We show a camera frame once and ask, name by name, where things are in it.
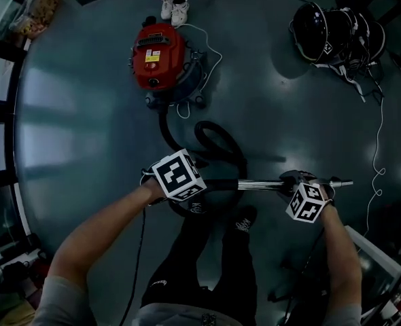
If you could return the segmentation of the silver metal vacuum wand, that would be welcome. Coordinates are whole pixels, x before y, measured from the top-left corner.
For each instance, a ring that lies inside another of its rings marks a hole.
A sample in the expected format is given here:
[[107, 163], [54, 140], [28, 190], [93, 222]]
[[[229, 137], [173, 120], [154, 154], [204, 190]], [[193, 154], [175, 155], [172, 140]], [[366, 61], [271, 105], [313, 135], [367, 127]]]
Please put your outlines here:
[[[304, 181], [304, 183], [318, 184], [318, 185], [328, 185], [332, 188], [341, 188], [345, 186], [353, 185], [352, 180], [340, 180], [339, 178], [333, 177], [331, 179], [314, 179], [311, 181]], [[295, 190], [295, 182], [291, 181], [254, 181], [254, 180], [238, 180], [238, 190], [254, 190], [254, 191], [283, 191], [290, 192]]]

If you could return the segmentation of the box of yellow toys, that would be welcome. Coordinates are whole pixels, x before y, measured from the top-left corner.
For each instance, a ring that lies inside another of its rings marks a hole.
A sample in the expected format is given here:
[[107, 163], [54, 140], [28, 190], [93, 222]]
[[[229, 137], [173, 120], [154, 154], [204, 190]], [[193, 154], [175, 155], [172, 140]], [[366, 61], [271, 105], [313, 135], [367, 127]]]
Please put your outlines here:
[[9, 25], [13, 33], [36, 39], [54, 19], [60, 0], [25, 0]]

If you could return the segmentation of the person's black trousers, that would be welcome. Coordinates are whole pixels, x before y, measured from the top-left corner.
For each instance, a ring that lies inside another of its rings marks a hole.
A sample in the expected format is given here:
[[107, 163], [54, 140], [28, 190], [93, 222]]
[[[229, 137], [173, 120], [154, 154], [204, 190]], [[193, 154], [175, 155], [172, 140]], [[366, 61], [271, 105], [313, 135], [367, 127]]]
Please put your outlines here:
[[194, 306], [230, 316], [243, 326], [255, 326], [258, 288], [249, 233], [232, 229], [231, 223], [222, 239], [222, 271], [213, 290], [202, 289], [197, 276], [197, 261], [213, 225], [212, 218], [204, 214], [184, 219], [169, 254], [152, 275], [141, 305]]

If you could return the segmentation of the white desk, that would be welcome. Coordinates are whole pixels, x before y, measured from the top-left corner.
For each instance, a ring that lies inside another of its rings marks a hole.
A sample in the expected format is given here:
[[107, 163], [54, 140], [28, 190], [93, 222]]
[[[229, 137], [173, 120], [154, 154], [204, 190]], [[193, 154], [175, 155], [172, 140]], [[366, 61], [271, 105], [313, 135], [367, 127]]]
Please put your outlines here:
[[401, 289], [401, 265], [349, 225], [346, 225], [345, 228], [354, 244], [359, 249], [363, 250], [365, 254], [379, 264], [382, 269], [384, 269], [384, 271], [386, 271], [386, 273], [393, 278], [392, 284], [387, 290], [387, 295], [382, 297], [382, 300], [373, 309], [371, 309], [370, 312], [362, 315], [367, 316], [362, 322], [362, 326], [370, 326], [373, 318], [382, 311], [382, 309], [391, 299], [393, 293], [395, 293], [398, 289]]

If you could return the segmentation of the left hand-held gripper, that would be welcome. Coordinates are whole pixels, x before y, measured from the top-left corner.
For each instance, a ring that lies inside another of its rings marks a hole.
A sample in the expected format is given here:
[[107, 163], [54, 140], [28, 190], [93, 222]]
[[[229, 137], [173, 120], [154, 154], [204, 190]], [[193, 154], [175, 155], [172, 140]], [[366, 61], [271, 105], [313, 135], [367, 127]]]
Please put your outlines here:
[[207, 188], [186, 149], [162, 158], [141, 172], [140, 184], [154, 178], [160, 184], [165, 198], [176, 202], [186, 201]]

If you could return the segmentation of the person's left forearm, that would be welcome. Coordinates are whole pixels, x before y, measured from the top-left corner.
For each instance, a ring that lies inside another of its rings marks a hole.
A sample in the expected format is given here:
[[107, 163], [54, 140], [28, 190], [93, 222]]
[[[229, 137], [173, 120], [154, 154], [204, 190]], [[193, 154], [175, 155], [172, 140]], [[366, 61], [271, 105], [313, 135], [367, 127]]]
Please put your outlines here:
[[149, 179], [85, 220], [58, 248], [48, 275], [62, 277], [87, 290], [87, 275], [91, 267], [142, 209], [159, 198], [164, 198], [161, 186]]

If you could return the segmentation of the person's right forearm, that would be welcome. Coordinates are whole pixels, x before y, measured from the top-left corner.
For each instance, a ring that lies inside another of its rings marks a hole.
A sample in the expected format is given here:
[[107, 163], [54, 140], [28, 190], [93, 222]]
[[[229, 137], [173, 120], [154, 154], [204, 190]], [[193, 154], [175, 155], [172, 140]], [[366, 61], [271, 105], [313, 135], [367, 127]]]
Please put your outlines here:
[[362, 303], [362, 269], [355, 245], [337, 209], [327, 204], [321, 212], [330, 275], [328, 314]]

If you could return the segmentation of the black helmet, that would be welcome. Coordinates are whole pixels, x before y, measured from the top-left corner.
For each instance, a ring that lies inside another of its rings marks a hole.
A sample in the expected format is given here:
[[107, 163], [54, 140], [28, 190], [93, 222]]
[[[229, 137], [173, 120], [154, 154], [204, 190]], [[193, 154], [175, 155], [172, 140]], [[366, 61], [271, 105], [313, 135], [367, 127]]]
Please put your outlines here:
[[300, 6], [291, 23], [294, 42], [300, 54], [318, 62], [328, 43], [328, 23], [324, 11], [314, 2]]
[[336, 62], [349, 46], [352, 35], [357, 30], [357, 20], [348, 7], [342, 9], [324, 10], [326, 19], [327, 42], [321, 55], [321, 63]]
[[369, 26], [369, 37], [367, 50], [370, 54], [370, 62], [377, 61], [385, 51], [386, 35], [384, 28], [376, 21], [371, 21]]
[[350, 60], [356, 59], [362, 62], [368, 62], [370, 59], [369, 24], [361, 13], [354, 12], [353, 15], [355, 17], [355, 23], [353, 25], [352, 38], [349, 44], [349, 58]]

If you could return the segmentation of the red and teal vacuum cleaner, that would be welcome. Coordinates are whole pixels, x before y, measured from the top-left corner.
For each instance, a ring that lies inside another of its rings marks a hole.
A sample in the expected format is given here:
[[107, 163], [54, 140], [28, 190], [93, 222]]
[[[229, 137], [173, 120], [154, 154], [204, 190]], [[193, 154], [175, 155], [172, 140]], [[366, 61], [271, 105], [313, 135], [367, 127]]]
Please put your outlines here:
[[150, 109], [160, 111], [178, 104], [206, 107], [200, 88], [207, 78], [207, 53], [170, 24], [148, 16], [135, 40], [129, 64], [139, 87], [146, 91]]

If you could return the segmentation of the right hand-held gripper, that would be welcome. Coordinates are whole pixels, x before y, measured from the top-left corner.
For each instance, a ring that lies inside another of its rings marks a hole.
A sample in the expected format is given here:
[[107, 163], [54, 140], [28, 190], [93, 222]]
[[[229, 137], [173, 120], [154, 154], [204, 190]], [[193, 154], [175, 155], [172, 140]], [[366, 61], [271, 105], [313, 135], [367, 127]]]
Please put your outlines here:
[[279, 176], [283, 182], [279, 193], [292, 196], [285, 212], [294, 220], [314, 223], [335, 195], [328, 181], [303, 170], [290, 170]]

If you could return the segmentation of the person's grey shirt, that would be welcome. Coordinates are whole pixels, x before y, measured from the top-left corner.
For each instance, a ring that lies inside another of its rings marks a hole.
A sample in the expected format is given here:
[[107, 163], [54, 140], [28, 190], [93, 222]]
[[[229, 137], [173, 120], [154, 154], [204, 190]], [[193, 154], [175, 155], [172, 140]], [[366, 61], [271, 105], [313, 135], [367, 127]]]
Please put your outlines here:
[[[321, 326], [361, 326], [362, 307], [349, 304], [328, 315]], [[181, 304], [153, 303], [139, 309], [130, 326], [243, 326], [220, 312]], [[39, 307], [31, 326], [97, 326], [88, 295], [59, 276], [45, 279]]]

